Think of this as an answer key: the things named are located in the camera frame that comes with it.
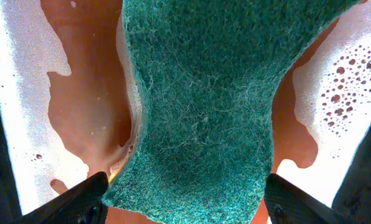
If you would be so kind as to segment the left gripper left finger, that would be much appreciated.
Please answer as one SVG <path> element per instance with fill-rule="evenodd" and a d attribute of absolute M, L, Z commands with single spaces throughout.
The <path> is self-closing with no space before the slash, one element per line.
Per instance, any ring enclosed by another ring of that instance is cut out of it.
<path fill-rule="evenodd" d="M 14 224 L 105 224 L 108 207 L 101 198 L 107 189 L 106 173 L 98 172 Z"/>

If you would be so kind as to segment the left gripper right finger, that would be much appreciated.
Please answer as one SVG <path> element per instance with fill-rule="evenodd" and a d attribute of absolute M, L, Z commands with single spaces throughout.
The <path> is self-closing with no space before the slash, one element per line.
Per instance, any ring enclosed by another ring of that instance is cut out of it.
<path fill-rule="evenodd" d="M 264 202 L 272 224 L 353 224 L 278 174 L 266 181 Z"/>

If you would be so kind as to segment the green and yellow sponge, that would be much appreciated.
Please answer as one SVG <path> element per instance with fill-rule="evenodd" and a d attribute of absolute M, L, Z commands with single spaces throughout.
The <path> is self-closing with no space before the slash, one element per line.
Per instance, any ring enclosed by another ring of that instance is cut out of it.
<path fill-rule="evenodd" d="M 250 223 L 273 165 L 271 109 L 349 0 L 125 1 L 139 139 L 103 195 L 162 223 Z"/>

